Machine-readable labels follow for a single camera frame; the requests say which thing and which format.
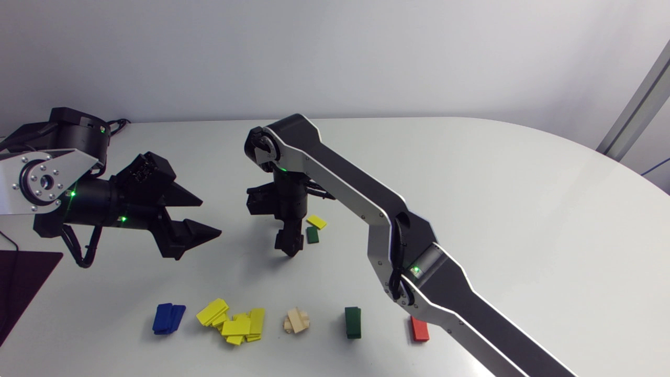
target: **green block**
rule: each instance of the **green block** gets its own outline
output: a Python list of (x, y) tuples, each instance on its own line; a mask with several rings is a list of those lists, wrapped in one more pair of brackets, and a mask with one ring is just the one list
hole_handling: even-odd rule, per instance
[(360, 308), (344, 308), (344, 319), (346, 320), (347, 339), (360, 339)]
[(305, 232), (307, 233), (308, 244), (316, 244), (319, 242), (319, 229), (317, 227), (307, 227)]

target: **blue block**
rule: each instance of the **blue block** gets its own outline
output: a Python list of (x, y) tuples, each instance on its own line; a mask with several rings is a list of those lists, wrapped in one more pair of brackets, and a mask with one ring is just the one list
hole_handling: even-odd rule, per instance
[(153, 319), (153, 327), (151, 327), (154, 333), (170, 330), (172, 328), (171, 313), (171, 303), (158, 305), (156, 308), (156, 317)]
[(172, 310), (170, 313), (170, 332), (173, 333), (179, 328), (179, 324), (182, 322), (182, 317), (186, 311), (186, 306), (184, 305), (172, 305)]

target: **metal pole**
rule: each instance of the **metal pole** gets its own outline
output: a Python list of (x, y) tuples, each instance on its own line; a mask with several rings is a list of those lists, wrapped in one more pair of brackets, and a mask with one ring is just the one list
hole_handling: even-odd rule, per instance
[(632, 96), (597, 152), (621, 161), (670, 97), (670, 41)]

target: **red block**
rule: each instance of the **red block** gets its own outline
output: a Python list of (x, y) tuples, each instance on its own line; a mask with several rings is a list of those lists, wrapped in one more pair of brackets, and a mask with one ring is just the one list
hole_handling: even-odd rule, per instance
[(429, 341), (428, 324), (412, 317), (412, 334), (414, 341)]

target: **blue cable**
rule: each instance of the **blue cable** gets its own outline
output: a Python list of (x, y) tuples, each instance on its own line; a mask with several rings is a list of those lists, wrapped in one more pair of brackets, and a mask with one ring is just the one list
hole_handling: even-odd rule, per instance
[(646, 173), (651, 172), (652, 170), (658, 168), (660, 165), (663, 165), (664, 163), (666, 163), (666, 162), (668, 162), (668, 161), (670, 161), (670, 157), (668, 157), (668, 158), (666, 158), (665, 160), (659, 162), (659, 163), (656, 164), (653, 168), (647, 170), (646, 172), (644, 172), (644, 173), (642, 173), (642, 174), (640, 174), (640, 175), (641, 175), (641, 176), (644, 176)]

